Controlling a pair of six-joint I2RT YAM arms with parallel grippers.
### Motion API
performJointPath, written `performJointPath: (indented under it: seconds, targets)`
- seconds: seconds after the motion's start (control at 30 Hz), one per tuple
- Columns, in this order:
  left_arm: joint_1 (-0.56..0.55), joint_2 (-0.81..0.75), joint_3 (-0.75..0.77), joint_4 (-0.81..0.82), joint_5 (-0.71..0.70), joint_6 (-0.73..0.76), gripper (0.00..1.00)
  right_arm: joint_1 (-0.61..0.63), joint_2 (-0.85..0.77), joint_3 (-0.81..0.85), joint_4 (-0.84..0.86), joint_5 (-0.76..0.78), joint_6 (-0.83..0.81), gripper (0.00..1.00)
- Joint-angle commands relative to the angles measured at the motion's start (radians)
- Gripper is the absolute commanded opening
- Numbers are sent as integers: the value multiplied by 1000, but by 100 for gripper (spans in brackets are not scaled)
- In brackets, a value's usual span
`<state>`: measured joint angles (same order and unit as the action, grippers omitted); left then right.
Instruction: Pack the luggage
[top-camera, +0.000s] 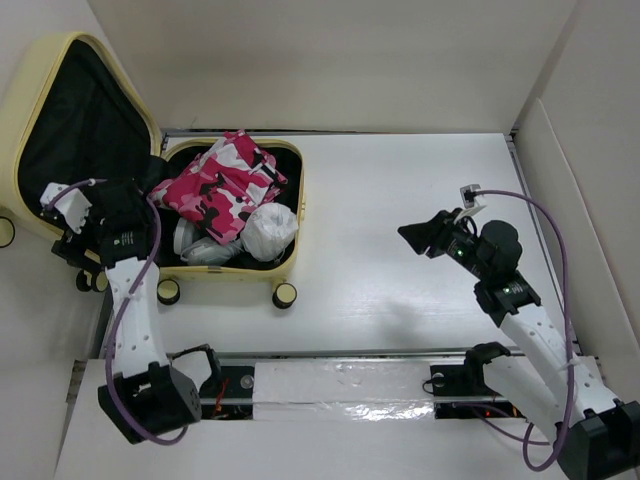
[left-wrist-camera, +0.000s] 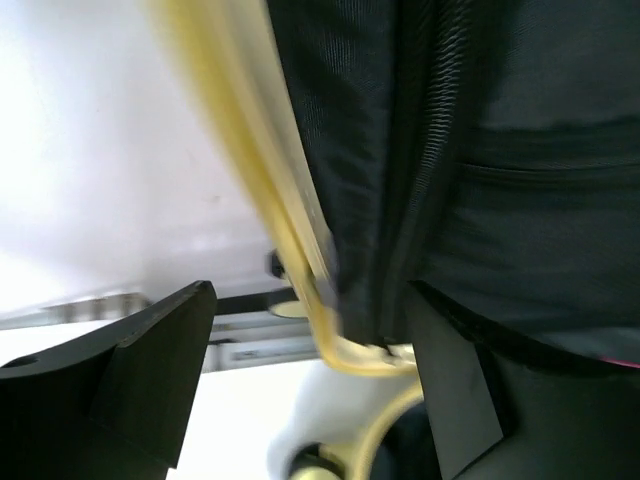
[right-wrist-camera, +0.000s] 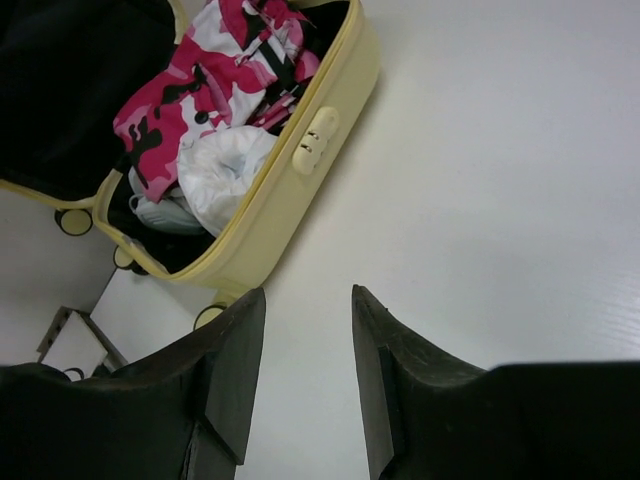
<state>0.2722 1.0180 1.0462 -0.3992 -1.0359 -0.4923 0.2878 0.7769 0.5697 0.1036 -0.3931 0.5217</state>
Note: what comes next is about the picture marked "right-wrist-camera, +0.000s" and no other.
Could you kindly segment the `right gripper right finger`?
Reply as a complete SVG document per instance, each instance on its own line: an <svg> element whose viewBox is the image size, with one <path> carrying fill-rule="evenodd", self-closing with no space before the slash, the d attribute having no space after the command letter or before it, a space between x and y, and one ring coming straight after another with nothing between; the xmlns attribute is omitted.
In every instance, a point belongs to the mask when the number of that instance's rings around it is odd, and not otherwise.
<svg viewBox="0 0 640 480"><path fill-rule="evenodd" d="M352 331L374 479L635 479L635 361L485 370L411 330L365 287Z"/></svg>

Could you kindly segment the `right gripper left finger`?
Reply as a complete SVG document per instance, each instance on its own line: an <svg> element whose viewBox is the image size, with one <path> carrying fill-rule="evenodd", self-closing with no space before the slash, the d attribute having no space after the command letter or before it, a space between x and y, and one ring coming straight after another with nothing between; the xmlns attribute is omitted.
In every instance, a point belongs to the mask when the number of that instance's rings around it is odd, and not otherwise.
<svg viewBox="0 0 640 480"><path fill-rule="evenodd" d="M102 378L1 370L5 479L231 479L246 458L266 297Z"/></svg>

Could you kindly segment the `white plastic bag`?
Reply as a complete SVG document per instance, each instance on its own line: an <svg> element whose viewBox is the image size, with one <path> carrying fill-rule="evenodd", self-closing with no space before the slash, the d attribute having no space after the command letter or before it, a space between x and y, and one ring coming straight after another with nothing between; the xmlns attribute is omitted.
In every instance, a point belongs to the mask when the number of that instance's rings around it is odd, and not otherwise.
<svg viewBox="0 0 640 480"><path fill-rule="evenodd" d="M217 237L263 168L277 137L253 126L207 135L178 157L178 182L193 216Z"/></svg>

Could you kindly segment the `yellow hard-shell suitcase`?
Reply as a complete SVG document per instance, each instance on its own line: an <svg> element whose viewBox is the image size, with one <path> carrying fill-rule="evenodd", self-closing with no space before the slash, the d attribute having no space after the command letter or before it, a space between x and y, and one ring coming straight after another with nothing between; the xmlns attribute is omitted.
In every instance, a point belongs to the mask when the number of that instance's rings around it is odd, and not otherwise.
<svg viewBox="0 0 640 480"><path fill-rule="evenodd" d="M128 204L132 167L113 129L198 14L178 1L2 3L2 187L52 207L70 236L103 231L121 269L214 289L204 313L214 318L272 272L379 72L360 2L286 2L317 27L319 67L287 118L269 128L246 124L277 142L219 236L167 234L138 220Z"/></svg>

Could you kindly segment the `pink camouflage clothing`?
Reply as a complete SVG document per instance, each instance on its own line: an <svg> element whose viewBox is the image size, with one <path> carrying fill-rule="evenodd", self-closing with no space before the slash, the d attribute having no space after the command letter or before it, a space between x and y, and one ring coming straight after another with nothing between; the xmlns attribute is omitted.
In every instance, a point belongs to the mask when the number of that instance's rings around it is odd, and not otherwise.
<svg viewBox="0 0 640 480"><path fill-rule="evenodd" d="M142 193L159 202L178 182L181 150L219 130L271 127L320 63L319 31L286 1L209 1L168 66L113 122Z"/></svg>

